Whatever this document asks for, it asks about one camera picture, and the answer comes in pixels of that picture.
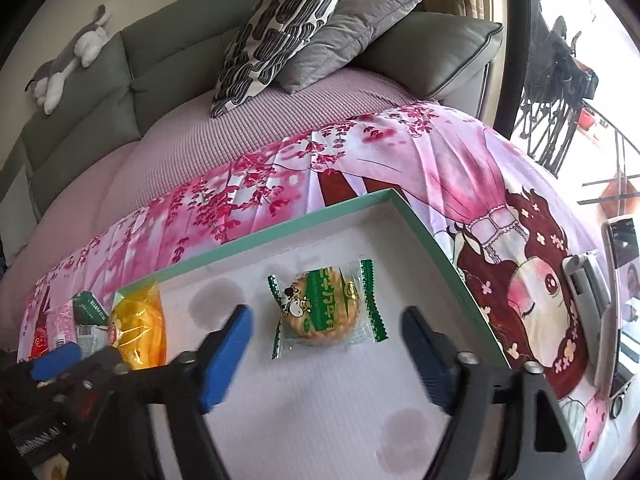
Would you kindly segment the red patterned packet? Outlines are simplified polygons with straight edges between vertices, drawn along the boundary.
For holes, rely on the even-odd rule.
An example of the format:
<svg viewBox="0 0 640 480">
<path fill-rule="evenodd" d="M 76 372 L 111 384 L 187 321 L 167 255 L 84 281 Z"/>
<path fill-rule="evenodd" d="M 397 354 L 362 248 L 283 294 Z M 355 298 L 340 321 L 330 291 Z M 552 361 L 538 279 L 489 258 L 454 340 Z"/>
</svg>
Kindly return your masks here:
<svg viewBox="0 0 640 480">
<path fill-rule="evenodd" d="M 45 356 L 48 352 L 49 345 L 47 331 L 43 327 L 37 327 L 35 330 L 34 340 L 32 341 L 29 359 L 39 359 L 40 356 Z"/>
</svg>

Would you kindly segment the pink barcode snack pack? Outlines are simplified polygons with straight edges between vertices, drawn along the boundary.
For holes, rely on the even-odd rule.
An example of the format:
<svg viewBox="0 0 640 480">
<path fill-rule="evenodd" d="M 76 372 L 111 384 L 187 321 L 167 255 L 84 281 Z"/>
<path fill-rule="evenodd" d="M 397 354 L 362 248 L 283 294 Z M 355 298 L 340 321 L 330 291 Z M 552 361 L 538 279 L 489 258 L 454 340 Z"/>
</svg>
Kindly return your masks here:
<svg viewBox="0 0 640 480">
<path fill-rule="evenodd" d="M 46 331 L 48 349 L 54 351 L 64 344 L 72 342 L 76 344 L 77 334 L 74 319 L 73 303 L 67 301 L 66 304 L 51 309 L 46 318 Z"/>
</svg>

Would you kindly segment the yellow bread snack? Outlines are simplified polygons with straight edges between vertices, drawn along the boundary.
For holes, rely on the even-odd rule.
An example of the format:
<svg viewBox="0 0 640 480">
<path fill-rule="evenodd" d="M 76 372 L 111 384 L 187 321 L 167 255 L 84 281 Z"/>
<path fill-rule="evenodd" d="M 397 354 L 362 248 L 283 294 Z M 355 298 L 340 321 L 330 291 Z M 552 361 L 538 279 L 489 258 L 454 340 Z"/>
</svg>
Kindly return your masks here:
<svg viewBox="0 0 640 480">
<path fill-rule="evenodd" d="M 116 304 L 108 320 L 107 336 L 108 343 L 133 370 L 166 364 L 165 315 L 156 281 Z"/>
</svg>

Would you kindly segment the green round cookie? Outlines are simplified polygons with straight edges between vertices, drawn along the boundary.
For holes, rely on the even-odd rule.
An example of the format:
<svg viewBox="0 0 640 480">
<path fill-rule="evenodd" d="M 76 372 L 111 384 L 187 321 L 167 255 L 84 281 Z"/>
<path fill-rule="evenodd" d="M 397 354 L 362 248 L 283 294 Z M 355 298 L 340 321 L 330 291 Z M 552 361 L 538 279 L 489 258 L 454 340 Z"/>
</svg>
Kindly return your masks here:
<svg viewBox="0 0 640 480">
<path fill-rule="evenodd" d="M 285 280 L 267 278 L 280 312 L 271 357 L 281 359 L 297 346 L 331 347 L 380 342 L 388 338 L 375 297 L 370 259 L 322 266 Z"/>
</svg>

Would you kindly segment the light green barcode snack pack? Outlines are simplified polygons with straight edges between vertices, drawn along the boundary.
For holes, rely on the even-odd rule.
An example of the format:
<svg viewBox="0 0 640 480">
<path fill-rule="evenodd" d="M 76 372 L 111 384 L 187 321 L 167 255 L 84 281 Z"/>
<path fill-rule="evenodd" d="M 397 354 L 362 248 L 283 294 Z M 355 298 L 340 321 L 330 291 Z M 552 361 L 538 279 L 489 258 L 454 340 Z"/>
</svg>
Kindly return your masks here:
<svg viewBox="0 0 640 480">
<path fill-rule="evenodd" d="M 81 359 L 88 359 L 108 345 L 108 329 L 106 325 L 77 325 L 76 339 Z"/>
</svg>

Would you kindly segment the dark green snack pack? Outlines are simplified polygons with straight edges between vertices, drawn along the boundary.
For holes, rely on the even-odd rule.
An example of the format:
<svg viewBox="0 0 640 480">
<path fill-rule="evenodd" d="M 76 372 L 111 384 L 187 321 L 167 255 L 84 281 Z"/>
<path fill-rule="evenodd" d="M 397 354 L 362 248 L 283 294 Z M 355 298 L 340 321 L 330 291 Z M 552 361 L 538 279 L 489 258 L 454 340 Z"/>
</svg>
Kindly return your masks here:
<svg viewBox="0 0 640 480">
<path fill-rule="evenodd" d="M 84 290 L 72 298 L 74 320 L 78 325 L 107 326 L 108 314 L 92 292 Z"/>
</svg>

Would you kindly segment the white tray with green rim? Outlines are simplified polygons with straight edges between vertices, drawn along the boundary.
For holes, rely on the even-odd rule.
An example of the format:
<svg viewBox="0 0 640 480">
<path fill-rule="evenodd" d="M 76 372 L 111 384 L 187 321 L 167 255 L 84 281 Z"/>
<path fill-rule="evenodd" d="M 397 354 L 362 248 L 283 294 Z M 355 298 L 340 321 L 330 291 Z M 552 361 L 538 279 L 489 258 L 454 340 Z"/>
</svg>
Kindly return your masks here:
<svg viewBox="0 0 640 480">
<path fill-rule="evenodd" d="M 381 342 L 272 354 L 279 311 L 268 276 L 373 263 Z M 415 306 L 481 360 L 506 364 L 495 336 L 431 233 L 396 192 L 363 195 L 242 237 L 153 274 L 168 356 L 196 348 L 237 304 L 253 337 L 224 402 L 206 416 L 235 479 L 420 479 L 447 425 L 400 336 Z"/>
</svg>

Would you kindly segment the pink cartoon print blanket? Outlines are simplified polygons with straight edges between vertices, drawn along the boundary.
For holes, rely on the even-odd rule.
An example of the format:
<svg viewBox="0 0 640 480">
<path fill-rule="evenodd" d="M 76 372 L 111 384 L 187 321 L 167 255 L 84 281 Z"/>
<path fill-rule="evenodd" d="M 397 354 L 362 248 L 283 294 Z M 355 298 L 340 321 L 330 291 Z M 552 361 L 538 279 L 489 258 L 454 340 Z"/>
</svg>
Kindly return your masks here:
<svg viewBox="0 0 640 480">
<path fill-rule="evenodd" d="M 544 366 L 589 460 L 606 401 L 563 259 L 597 245 L 546 170 L 479 120 L 417 102 L 286 136 L 209 169 L 127 214 L 36 281 L 18 354 L 44 310 L 88 290 L 110 304 L 146 274 L 275 224 L 392 188 L 457 268 L 512 365 Z"/>
</svg>

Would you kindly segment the grey phone stand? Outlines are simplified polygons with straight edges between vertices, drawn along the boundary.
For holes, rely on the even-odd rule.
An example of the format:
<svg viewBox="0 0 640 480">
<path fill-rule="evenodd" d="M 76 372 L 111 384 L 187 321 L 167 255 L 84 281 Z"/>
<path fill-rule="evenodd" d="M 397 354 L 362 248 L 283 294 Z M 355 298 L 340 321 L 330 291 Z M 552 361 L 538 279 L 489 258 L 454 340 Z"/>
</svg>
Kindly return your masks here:
<svg viewBox="0 0 640 480">
<path fill-rule="evenodd" d="M 596 376 L 605 371 L 605 344 L 608 342 L 605 318 L 611 307 L 611 296 L 599 264 L 599 256 L 600 252 L 593 249 L 568 256 L 562 262 L 570 296 L 586 337 L 589 361 Z"/>
</svg>

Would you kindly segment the smartphone on stand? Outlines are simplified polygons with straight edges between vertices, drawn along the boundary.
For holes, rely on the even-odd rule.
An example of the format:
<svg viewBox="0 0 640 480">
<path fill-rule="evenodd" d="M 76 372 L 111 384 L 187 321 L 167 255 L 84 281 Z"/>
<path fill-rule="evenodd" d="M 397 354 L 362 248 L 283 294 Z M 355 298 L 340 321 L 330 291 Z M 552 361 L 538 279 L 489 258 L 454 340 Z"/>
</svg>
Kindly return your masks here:
<svg viewBox="0 0 640 480">
<path fill-rule="evenodd" d="M 631 214 L 602 226 L 614 322 L 610 397 L 622 394 L 639 374 L 639 237 Z"/>
</svg>

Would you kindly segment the pink knitted sofa cover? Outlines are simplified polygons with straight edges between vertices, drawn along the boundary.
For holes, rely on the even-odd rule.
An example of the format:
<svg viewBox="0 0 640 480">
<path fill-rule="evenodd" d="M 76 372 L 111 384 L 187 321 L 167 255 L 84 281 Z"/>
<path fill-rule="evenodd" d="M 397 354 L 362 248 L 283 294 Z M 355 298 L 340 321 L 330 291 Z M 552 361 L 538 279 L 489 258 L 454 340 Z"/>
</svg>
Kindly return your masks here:
<svg viewBox="0 0 640 480">
<path fill-rule="evenodd" d="M 141 140 L 116 148 L 70 182 L 42 215 L 1 281 L 2 349 L 16 349 L 38 278 L 150 200 L 286 136 L 413 102 L 395 81 L 342 68 L 295 94 L 268 88 L 216 119 L 209 116 L 208 93 L 178 106 Z"/>
</svg>

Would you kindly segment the grey white plush toy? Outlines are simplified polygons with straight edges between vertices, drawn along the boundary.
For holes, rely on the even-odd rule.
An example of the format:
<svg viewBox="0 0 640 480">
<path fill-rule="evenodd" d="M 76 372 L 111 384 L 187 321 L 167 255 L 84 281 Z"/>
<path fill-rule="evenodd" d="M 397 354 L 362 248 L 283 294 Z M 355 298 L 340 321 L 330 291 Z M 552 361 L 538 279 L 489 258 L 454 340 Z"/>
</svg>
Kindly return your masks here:
<svg viewBox="0 0 640 480">
<path fill-rule="evenodd" d="M 100 4 L 93 20 L 79 29 L 60 54 L 44 62 L 29 79 L 25 91 L 32 95 L 47 116 L 60 104 L 68 76 L 78 67 L 89 67 L 110 40 L 104 28 L 110 16 L 106 5 Z"/>
</svg>

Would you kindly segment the grey sofa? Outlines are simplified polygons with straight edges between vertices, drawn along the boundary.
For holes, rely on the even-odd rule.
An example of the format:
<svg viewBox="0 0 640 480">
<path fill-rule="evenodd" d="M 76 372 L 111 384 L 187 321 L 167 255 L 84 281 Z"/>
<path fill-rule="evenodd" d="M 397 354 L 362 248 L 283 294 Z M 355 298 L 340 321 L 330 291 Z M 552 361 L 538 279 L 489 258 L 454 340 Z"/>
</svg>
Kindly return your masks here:
<svg viewBox="0 0 640 480">
<path fill-rule="evenodd" d="M 109 34 L 104 6 L 27 85 L 38 112 L 1 170 L 23 177 L 35 212 L 108 153 L 207 91 L 235 87 L 260 104 L 287 98 L 355 65 L 420 98 L 445 99 L 485 73 L 503 36 L 498 23 L 424 12 L 423 0 L 179 0 Z"/>
</svg>

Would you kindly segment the black folding chair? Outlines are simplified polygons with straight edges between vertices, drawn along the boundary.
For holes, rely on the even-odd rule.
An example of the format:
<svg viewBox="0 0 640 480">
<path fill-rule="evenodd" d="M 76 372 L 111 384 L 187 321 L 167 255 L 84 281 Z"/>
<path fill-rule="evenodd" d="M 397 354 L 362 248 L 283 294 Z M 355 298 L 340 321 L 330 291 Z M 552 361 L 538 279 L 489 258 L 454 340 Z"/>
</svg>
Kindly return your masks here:
<svg viewBox="0 0 640 480">
<path fill-rule="evenodd" d="M 582 34 L 568 38 L 562 16 L 548 25 L 541 0 L 530 0 L 530 7 L 528 62 L 514 133 L 526 142 L 527 155 L 556 176 L 599 78 L 578 62 Z"/>
</svg>

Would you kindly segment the grey cushion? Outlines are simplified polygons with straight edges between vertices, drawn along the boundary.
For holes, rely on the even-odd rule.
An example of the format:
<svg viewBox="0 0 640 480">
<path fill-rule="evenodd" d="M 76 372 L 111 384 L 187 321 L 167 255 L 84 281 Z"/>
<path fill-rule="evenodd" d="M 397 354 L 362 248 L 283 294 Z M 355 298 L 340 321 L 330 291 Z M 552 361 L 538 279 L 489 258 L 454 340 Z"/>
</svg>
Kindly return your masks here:
<svg viewBox="0 0 640 480">
<path fill-rule="evenodd" d="M 280 70 L 278 85 L 293 94 L 332 75 L 422 1 L 340 0 L 329 21 Z"/>
</svg>

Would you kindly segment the black white patterned pillow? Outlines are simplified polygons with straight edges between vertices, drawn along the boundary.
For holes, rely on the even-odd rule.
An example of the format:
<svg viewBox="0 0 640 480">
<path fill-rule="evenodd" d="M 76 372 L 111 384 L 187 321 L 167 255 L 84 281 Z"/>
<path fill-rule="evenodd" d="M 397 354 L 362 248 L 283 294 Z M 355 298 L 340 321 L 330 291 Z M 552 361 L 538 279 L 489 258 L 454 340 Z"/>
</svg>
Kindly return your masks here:
<svg viewBox="0 0 640 480">
<path fill-rule="evenodd" d="M 338 0 L 260 0 L 228 45 L 209 115 L 258 96 L 333 14 Z"/>
</svg>

